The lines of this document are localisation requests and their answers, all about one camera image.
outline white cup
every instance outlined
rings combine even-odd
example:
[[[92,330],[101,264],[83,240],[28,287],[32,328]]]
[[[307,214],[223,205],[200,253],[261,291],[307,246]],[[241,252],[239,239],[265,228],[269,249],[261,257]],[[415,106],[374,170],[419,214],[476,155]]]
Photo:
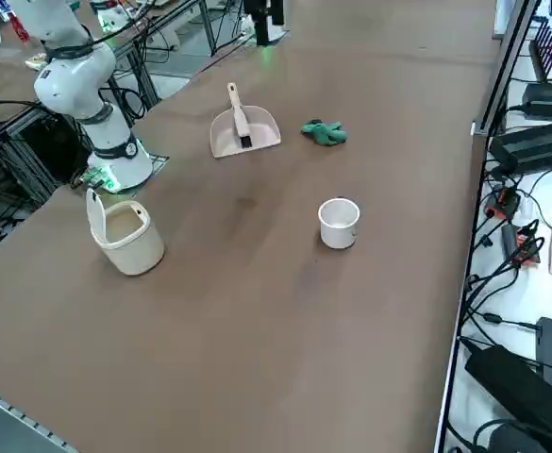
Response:
[[[355,242],[360,208],[346,198],[332,198],[317,211],[322,241],[330,248],[347,248]]]

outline dustpan handle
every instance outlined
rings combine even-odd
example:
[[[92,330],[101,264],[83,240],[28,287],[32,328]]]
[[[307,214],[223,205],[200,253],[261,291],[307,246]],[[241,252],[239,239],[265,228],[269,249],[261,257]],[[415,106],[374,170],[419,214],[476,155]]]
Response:
[[[238,94],[238,87],[235,83],[227,84],[227,92],[229,93],[229,100],[234,108],[242,108],[242,102],[240,102],[240,95]]]

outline green cloth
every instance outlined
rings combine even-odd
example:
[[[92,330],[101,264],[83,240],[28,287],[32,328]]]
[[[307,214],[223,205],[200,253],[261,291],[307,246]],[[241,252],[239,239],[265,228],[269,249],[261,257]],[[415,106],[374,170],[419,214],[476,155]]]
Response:
[[[345,143],[347,140],[347,133],[342,130],[342,127],[343,124],[339,122],[327,125],[322,120],[311,120],[301,127],[301,133],[312,137],[317,144],[322,146],[334,146]]]

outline white shelf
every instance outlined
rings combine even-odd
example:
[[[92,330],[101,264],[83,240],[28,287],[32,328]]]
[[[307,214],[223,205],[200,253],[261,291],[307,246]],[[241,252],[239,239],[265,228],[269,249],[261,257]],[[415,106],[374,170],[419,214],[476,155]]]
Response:
[[[519,187],[529,191],[540,174],[525,176]],[[489,191],[487,183],[484,184],[484,192]],[[552,223],[552,173],[544,176],[538,183],[533,196],[542,206],[546,221]],[[537,210],[533,204],[527,205],[527,213],[522,217],[528,219],[538,218]],[[484,219],[483,210],[480,210],[477,224]],[[499,221],[492,219],[482,229],[482,233],[488,232]],[[545,243],[540,258],[542,262],[535,268],[522,269],[517,281],[507,290],[488,299],[479,309],[480,312],[490,311],[499,314],[504,319],[511,321],[523,321],[536,323],[541,317],[552,318],[552,274],[548,272],[548,255],[550,245],[550,229],[542,220],[538,227],[537,236],[544,237]],[[481,246],[475,251],[471,265],[471,274],[485,277],[491,274],[503,261],[501,233],[497,230],[492,235],[493,246],[485,248]],[[509,283],[512,280],[512,272],[496,277],[488,284],[477,298],[477,303],[486,294]],[[492,326],[483,320],[479,323],[482,328],[498,343],[504,345],[509,351],[524,357],[535,359],[536,338],[534,332],[515,326]],[[467,322],[462,335],[486,341],[478,332],[472,322]],[[449,411],[449,421],[452,426],[466,439],[473,439],[475,431],[484,423],[495,418],[512,418],[507,411],[493,397],[481,387],[468,372],[464,365],[470,353],[461,345],[458,354],[458,364],[454,375],[453,392]],[[487,443],[487,438],[492,432],[488,429],[480,440],[481,445]],[[445,436],[445,450],[452,446],[460,446],[456,438],[448,431]]]

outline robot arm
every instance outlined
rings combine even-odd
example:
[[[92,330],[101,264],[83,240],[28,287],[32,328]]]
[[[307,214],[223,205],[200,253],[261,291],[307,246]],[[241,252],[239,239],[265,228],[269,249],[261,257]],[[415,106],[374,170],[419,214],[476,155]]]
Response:
[[[116,66],[109,46],[94,43],[64,0],[10,0],[10,4],[52,58],[34,84],[39,100],[81,125],[93,145],[88,163],[107,176],[105,187],[110,192],[142,184],[152,174],[152,160],[118,106],[99,96]]]

